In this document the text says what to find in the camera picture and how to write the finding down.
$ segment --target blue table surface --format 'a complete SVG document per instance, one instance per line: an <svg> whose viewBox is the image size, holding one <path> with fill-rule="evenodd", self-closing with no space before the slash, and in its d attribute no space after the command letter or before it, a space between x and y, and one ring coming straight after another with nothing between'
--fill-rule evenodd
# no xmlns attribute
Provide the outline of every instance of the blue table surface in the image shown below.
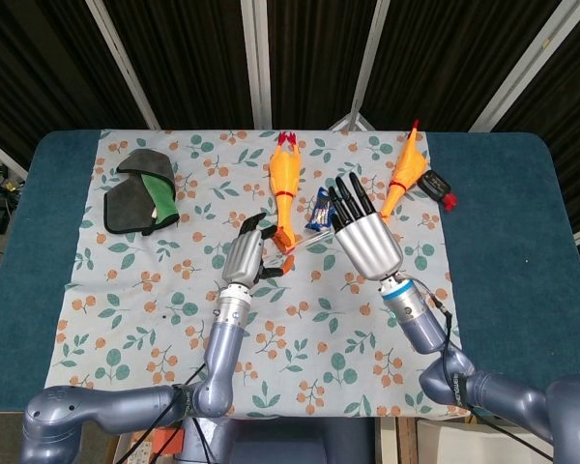
<svg viewBox="0 0 580 464"><path fill-rule="evenodd" d="M0 411L43 388L99 135L52 132L37 148L0 267ZM528 133L427 138L459 201L442 222L465 352L540 388L580 373L580 263L547 147Z"/></svg>

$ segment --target orange rubber chicken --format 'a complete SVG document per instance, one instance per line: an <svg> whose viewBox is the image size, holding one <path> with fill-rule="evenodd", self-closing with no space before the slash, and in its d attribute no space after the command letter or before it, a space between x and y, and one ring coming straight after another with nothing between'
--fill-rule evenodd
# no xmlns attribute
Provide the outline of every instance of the orange rubber chicken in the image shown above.
<svg viewBox="0 0 580 464"><path fill-rule="evenodd" d="M283 142L292 144L292 155L282 151ZM301 154L297 146L297 135L293 132L282 132L275 152L269 161L271 173L271 190L277 203L277 232L273 240L277 247L286 253L294 248L297 240L292 229L290 212L292 201L299 190Z"/></svg>
<svg viewBox="0 0 580 464"><path fill-rule="evenodd" d="M380 209L380 216L384 221L389 219L399 199L421 177L427 166L427 161L416 146L417 125L418 122L415 122L391 175L389 194Z"/></svg>

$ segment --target silver robotic hand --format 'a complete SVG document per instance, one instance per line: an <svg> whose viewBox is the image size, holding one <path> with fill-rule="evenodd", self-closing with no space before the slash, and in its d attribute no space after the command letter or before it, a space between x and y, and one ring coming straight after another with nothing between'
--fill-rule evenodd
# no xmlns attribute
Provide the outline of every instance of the silver robotic hand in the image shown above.
<svg viewBox="0 0 580 464"><path fill-rule="evenodd" d="M283 275L280 268L265 268L262 261L264 241L271 239L276 226L256 229L266 214L249 217L243 223L223 268L228 286L219 294L215 323L204 355L208 367L205 381L195 384L192 408L196 416L218 418L232 406L232 374L241 351L247 315L251 306L249 289L260 278Z"/></svg>
<svg viewBox="0 0 580 464"><path fill-rule="evenodd" d="M359 274L368 280L385 280L395 274L402 264L402 250L389 227L380 219L369 201L359 178L350 173L350 182L361 206L341 180L329 187L329 197L335 206L332 222L339 244Z"/></svg>
<svg viewBox="0 0 580 464"><path fill-rule="evenodd" d="M379 292L385 305L393 310L414 348L422 354L443 349L445 334L421 293L413 281L395 275L402 264L400 246L376 213L357 175L351 172L349 177L361 206L341 178L335 179L339 194L334 187L329 188L335 206L333 228L339 244L363 277L380 281ZM450 349L457 353L453 345ZM470 373L472 365L464 363L463 368ZM452 401L450 389L445 389L443 395Z"/></svg>
<svg viewBox="0 0 580 464"><path fill-rule="evenodd" d="M544 392L506 375L476 371L462 350L449 342L415 282L396 274L401 249L354 173L350 181L362 209L343 181L335 179L339 195L329 188L336 210L335 236L357 271L380 281L384 304L415 350L440 354L420 375L425 394L437 403L479 407L516 423L554 445L555 463L580 464L580 375L560 379ZM442 304L437 306L450 320Z"/></svg>

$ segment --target robot finger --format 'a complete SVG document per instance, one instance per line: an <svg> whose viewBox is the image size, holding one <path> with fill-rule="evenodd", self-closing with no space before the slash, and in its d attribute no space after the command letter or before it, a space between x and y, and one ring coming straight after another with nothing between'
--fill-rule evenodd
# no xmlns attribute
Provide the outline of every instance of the robot finger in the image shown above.
<svg viewBox="0 0 580 464"><path fill-rule="evenodd" d="M361 202L361 205L363 206L363 210L365 211L365 214L371 215L372 213L376 213L376 210L374 209L374 205L371 204L371 201L370 201L369 197L367 196L365 189L361 185L361 181L357 177L357 174L355 174L354 172L350 173L350 182L352 183L352 187L355 189L355 192L357 193L357 197L359 198L359 201Z"/></svg>
<svg viewBox="0 0 580 464"><path fill-rule="evenodd" d="M262 268L260 273L260 278L272 278L283 276L283 270L281 268Z"/></svg>
<svg viewBox="0 0 580 464"><path fill-rule="evenodd" d="M343 226L345 227L346 225L351 223L352 218L350 217L348 210L346 210L345 205L342 203L341 198L337 196L337 192L335 191L335 188L333 186L329 187L329 198L331 199L331 202L335 207L335 211L337 212L337 216L339 217L339 220L341 221Z"/></svg>
<svg viewBox="0 0 580 464"><path fill-rule="evenodd" d="M262 229L262 240L271 239L275 235L276 232L277 232L276 225L271 225L271 226L267 227L266 229Z"/></svg>
<svg viewBox="0 0 580 464"><path fill-rule="evenodd" d="M266 213L258 213L255 216L252 217L248 217L247 219L245 219L245 221L243 222L243 225L241 225L241 230L239 231L239 235L243 235L246 234L247 232L251 232L252 230L255 230L256 226L258 225L258 222L260 222L262 219L264 219L266 217Z"/></svg>
<svg viewBox="0 0 580 464"><path fill-rule="evenodd" d="M350 193L350 190L346 187L346 184L344 184L344 181L341 180L341 177L336 177L335 183L337 184L339 193L341 194L341 197L346 203L346 206L348 206L350 214L353 216L353 218L354 219L362 218L363 212L361 211L361 208L359 208L359 205L353 198L352 194Z"/></svg>
<svg viewBox="0 0 580 464"><path fill-rule="evenodd" d="M344 224L342 224L341 220L339 220L337 213L333 213L331 215L331 223L333 224L333 230L335 232L339 232L341 229L344 228Z"/></svg>

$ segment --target floral tablecloth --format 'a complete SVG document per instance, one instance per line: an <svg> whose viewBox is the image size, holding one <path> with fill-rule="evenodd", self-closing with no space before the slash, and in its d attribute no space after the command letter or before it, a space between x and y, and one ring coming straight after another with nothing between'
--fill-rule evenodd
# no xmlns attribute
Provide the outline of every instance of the floral tablecloth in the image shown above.
<svg viewBox="0 0 580 464"><path fill-rule="evenodd" d="M242 220L276 222L268 161L277 131L104 130L56 329L45 384L125 390L185 381L201 363L230 242ZM319 187L355 171L378 208L404 132L299 131L300 191L295 230L304 229ZM423 134L420 151L429 158ZM116 166L135 148L170 157L181 215L149 237L103 228L103 195L122 182ZM405 272L454 313L436 203L417 188L395 208L391 230ZM267 260L278 260L273 244ZM378 284L357 275L335 240L296 253L295 269L253 288L247 335L234 374L237 418L426 416L460 413L437 405L418 378L434 356L415 353L382 304ZM453 337L457 325L453 322Z"/></svg>

